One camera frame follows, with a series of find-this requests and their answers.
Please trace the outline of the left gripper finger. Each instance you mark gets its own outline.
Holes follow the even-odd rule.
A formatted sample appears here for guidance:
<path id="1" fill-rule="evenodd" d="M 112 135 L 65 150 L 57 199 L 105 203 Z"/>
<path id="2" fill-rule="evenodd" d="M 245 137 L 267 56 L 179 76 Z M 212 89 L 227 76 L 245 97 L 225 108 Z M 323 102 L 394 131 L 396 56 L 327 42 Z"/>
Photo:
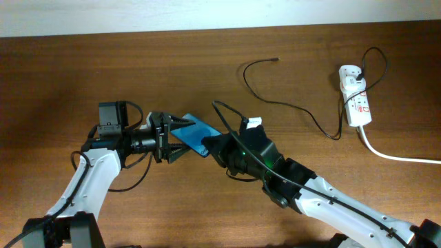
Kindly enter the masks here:
<path id="1" fill-rule="evenodd" d="M 195 125 L 195 122 L 186 118 L 179 118 L 174 115 L 169 115 L 167 117 L 167 124 L 169 127 L 169 131 L 173 131 L 184 127 L 189 127 L 191 125 Z"/>
<path id="2" fill-rule="evenodd" d="M 186 144 L 169 144 L 169 147 L 166 150 L 166 159 L 168 163 L 173 163 L 188 151 L 190 151 L 190 147 Z"/>

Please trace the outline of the blue Galaxy smartphone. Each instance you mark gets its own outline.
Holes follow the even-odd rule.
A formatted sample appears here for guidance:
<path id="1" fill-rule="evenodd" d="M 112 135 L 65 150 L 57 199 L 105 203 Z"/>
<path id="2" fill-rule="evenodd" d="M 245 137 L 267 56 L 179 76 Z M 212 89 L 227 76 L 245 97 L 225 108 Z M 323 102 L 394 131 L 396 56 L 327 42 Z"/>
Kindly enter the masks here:
<path id="1" fill-rule="evenodd" d="M 209 156 L 209 151 L 204 144 L 202 144 L 202 140 L 205 137 L 221 135 L 221 133 L 190 113 L 186 113 L 183 118 L 193 121 L 194 124 L 172 130 L 172 135 L 203 158 Z"/>

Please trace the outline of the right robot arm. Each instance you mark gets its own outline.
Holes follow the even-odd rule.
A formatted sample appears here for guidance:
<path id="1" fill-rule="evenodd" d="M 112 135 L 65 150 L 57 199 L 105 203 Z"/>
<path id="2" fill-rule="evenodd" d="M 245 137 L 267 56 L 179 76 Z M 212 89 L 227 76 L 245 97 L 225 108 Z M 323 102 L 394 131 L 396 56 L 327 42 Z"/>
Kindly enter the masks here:
<path id="1" fill-rule="evenodd" d="M 382 214 L 345 195 L 304 165 L 284 156 L 262 126 L 205 137 L 202 143 L 221 167 L 263 182 L 281 208 L 320 220 L 342 233 L 340 247 L 439 247 L 440 225 L 417 226 Z"/>

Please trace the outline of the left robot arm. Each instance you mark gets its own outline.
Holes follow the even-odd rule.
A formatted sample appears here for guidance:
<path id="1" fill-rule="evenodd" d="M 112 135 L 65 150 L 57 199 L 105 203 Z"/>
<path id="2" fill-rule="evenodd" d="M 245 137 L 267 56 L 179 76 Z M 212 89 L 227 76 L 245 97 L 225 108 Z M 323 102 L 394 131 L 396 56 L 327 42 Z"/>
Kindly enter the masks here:
<path id="1" fill-rule="evenodd" d="M 169 143 L 168 134 L 194 124 L 167 112 L 141 115 L 141 121 L 129 124 L 129 101 L 99 103 L 99 123 L 89 132 L 79 156 L 73 161 L 75 173 L 57 203 L 42 218 L 31 218 L 23 231 L 8 243 L 22 241 L 24 247 L 103 247 L 97 217 L 111 184 L 126 168 L 128 156 L 138 154 L 157 163 L 173 163 L 189 147 Z"/>

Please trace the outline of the white USB charger adapter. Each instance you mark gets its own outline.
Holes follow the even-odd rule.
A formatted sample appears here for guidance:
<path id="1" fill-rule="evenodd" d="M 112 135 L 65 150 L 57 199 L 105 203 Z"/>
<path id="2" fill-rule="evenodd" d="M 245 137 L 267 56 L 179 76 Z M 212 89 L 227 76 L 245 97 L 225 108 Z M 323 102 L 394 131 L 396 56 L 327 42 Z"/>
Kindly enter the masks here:
<path id="1" fill-rule="evenodd" d="M 339 71 L 340 89 L 342 93 L 359 92 L 366 88 L 364 78 L 358 79 L 361 74 L 361 68 L 356 65 L 343 65 Z"/>

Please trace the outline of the white power strip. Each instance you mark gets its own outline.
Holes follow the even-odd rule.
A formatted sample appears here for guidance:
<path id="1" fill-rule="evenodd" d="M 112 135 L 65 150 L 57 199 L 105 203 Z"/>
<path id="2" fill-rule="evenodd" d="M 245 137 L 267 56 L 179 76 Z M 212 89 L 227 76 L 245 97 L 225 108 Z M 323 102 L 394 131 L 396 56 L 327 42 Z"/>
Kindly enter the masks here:
<path id="1" fill-rule="evenodd" d="M 357 82 L 354 85 L 340 83 L 347 121 L 351 127 L 359 127 L 369 124 L 372 121 L 367 93 L 364 92 L 366 83 Z"/>

